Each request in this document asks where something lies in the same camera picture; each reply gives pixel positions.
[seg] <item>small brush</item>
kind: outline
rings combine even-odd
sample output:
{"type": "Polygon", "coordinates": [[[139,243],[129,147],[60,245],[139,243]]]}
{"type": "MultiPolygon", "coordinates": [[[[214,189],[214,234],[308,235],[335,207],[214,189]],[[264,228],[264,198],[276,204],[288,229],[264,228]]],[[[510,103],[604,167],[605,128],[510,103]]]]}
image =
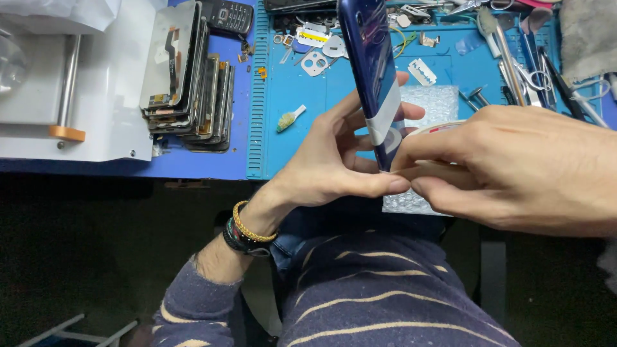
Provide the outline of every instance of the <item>small brush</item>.
{"type": "Polygon", "coordinates": [[[294,112],[287,112],[281,116],[278,120],[278,125],[276,126],[276,132],[280,133],[281,131],[287,129],[290,125],[292,125],[299,115],[301,115],[304,111],[306,111],[306,106],[302,105],[298,107],[294,112]]]}
{"type": "MultiPolygon", "coordinates": [[[[491,17],[491,10],[489,10],[486,7],[480,7],[480,9],[478,10],[478,17],[480,17],[483,13],[484,16],[486,16],[487,12],[491,17]]],[[[493,58],[499,58],[501,56],[501,52],[499,51],[499,47],[497,47],[497,43],[495,43],[495,39],[493,38],[493,35],[486,33],[486,31],[484,31],[484,26],[481,25],[482,22],[480,20],[477,20],[478,22],[478,31],[480,31],[480,34],[482,34],[482,36],[484,36],[484,38],[486,39],[486,44],[489,45],[489,49],[491,50],[491,53],[493,54],[493,58]]]]}
{"type": "Polygon", "coordinates": [[[516,78],[516,71],[514,70],[514,65],[512,65],[512,54],[508,48],[508,42],[505,39],[505,34],[503,33],[502,27],[490,11],[478,12],[478,27],[481,27],[480,31],[483,31],[487,35],[495,38],[497,47],[499,47],[499,51],[503,57],[506,73],[512,83],[511,88],[512,94],[514,94],[514,100],[519,106],[527,106],[527,102],[523,96],[523,90],[521,89],[521,85],[518,83],[518,79],[516,78]]]}

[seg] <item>navy striped sweater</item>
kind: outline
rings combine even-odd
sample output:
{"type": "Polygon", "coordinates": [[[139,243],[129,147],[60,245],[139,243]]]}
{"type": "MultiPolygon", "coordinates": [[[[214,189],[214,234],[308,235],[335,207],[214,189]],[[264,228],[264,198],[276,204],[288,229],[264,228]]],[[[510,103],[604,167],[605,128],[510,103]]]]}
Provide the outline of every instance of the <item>navy striped sweater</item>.
{"type": "MultiPolygon", "coordinates": [[[[279,346],[519,346],[465,294],[434,243],[364,233],[308,241],[286,276],[279,346]]],[[[189,261],[155,315],[154,346],[233,346],[240,282],[212,283],[189,261]]]]}

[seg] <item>yellow wire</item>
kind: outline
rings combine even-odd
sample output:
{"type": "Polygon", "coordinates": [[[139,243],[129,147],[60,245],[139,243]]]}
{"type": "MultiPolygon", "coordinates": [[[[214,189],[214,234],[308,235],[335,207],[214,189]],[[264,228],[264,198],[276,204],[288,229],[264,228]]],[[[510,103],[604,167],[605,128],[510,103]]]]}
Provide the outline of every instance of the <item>yellow wire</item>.
{"type": "Polygon", "coordinates": [[[406,37],[405,37],[405,34],[403,34],[403,32],[402,32],[402,31],[400,31],[399,29],[396,29],[395,27],[390,27],[390,29],[392,29],[392,30],[394,30],[394,31],[398,31],[398,32],[399,32],[399,34],[400,34],[400,35],[402,36],[402,38],[403,38],[403,47],[401,47],[401,49],[400,49],[399,53],[398,53],[396,56],[394,56],[394,58],[396,59],[396,58],[398,58],[398,57],[399,57],[399,55],[401,55],[401,54],[403,53],[403,51],[405,50],[405,42],[407,41],[407,39],[406,39],[406,37]]]}

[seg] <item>tape roll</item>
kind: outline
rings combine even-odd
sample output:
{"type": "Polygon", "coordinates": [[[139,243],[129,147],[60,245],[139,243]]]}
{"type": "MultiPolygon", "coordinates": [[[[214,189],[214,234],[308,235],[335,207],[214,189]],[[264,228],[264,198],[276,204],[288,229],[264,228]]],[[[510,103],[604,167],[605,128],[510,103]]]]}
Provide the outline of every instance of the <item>tape roll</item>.
{"type": "Polygon", "coordinates": [[[443,122],[443,123],[433,123],[424,128],[416,129],[411,132],[408,136],[417,135],[417,134],[430,134],[436,132],[446,132],[448,130],[452,130],[454,128],[458,128],[461,124],[465,123],[464,120],[457,120],[455,122],[443,122]]]}

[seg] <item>bubble wrap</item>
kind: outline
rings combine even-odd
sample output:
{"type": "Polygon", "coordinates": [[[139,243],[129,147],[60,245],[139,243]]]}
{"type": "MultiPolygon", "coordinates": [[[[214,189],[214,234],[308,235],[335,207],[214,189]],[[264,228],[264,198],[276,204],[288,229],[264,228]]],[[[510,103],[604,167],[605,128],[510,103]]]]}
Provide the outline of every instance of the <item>bubble wrap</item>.
{"type": "MultiPolygon", "coordinates": [[[[457,86],[404,86],[400,89],[403,101],[426,110],[421,120],[405,120],[406,127],[423,128],[433,123],[458,120],[457,86]]],[[[436,214],[429,203],[413,190],[398,195],[384,196],[383,212],[436,214]]]]}

